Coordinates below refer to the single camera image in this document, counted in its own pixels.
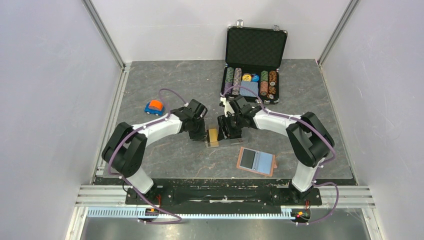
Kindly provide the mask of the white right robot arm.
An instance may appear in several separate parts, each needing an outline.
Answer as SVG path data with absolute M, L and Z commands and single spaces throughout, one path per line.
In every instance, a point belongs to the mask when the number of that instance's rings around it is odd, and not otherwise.
M 289 184 L 289 199 L 302 204 L 309 198 L 309 190 L 317 178 L 317 171 L 334 160 L 335 142 L 319 118 L 308 111 L 303 115 L 291 115 L 272 111 L 262 104 L 253 106 L 243 96 L 228 100 L 220 97 L 224 114 L 219 124 L 225 137 L 236 138 L 242 129 L 266 130 L 289 139 L 298 160 L 294 177 Z

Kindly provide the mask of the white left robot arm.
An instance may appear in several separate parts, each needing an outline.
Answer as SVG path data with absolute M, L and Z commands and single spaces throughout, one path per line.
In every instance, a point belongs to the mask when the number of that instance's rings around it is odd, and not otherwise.
M 101 153 L 101 158 L 130 185 L 138 190 L 138 197 L 145 204 L 157 198 L 154 181 L 142 169 L 145 149 L 165 137 L 187 132 L 193 141 L 204 141 L 208 113 L 205 105 L 192 99 L 184 106 L 168 114 L 141 124 L 119 123 Z

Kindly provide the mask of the black credit card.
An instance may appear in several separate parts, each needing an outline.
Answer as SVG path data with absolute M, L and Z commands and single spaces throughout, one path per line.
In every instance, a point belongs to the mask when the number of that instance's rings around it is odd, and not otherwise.
M 253 169 L 256 151 L 244 148 L 241 152 L 239 166 L 246 169 Z

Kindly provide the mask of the tan leather card holder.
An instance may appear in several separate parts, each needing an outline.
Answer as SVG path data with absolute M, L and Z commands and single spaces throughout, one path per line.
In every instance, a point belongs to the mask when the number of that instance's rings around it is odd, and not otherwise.
M 247 169 L 247 168 L 239 166 L 243 149 L 256 151 L 256 156 L 253 163 L 253 169 Z M 276 156 L 274 154 L 258 151 L 258 150 L 254 150 L 254 149 L 250 149 L 246 147 L 241 147 L 239 155 L 238 155 L 237 163 L 236 163 L 236 168 L 244 170 L 244 171 L 248 171 L 251 173 L 263 175 L 266 177 L 272 177 L 274 173 L 274 169 L 278 168 L 278 163 L 276 161 Z

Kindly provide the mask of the clear acrylic card box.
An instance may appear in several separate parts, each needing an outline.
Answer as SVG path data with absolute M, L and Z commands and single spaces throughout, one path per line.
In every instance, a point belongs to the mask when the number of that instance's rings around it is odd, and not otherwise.
M 249 142 L 249 136 L 245 133 L 242 133 L 241 137 L 238 138 L 230 138 L 225 136 L 222 128 L 216 124 L 207 125 L 205 130 L 206 137 L 204 143 L 207 148 L 223 148 L 242 145 Z

